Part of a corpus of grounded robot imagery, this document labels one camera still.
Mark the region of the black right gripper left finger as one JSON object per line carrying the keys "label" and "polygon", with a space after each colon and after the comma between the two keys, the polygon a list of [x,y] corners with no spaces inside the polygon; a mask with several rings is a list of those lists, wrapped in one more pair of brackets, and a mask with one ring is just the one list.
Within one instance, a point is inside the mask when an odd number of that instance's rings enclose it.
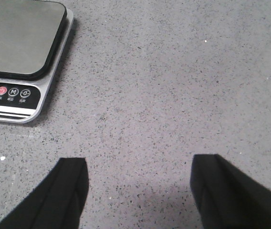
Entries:
{"label": "black right gripper left finger", "polygon": [[0,221],[0,229],[77,229],[88,188],[86,160],[60,158],[48,176]]}

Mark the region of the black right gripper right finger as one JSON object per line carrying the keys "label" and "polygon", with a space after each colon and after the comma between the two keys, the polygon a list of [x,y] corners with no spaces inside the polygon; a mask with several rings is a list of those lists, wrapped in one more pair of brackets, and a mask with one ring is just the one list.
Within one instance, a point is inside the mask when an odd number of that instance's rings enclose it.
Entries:
{"label": "black right gripper right finger", "polygon": [[220,155],[194,155],[190,187],[205,229],[271,229],[271,190]]}

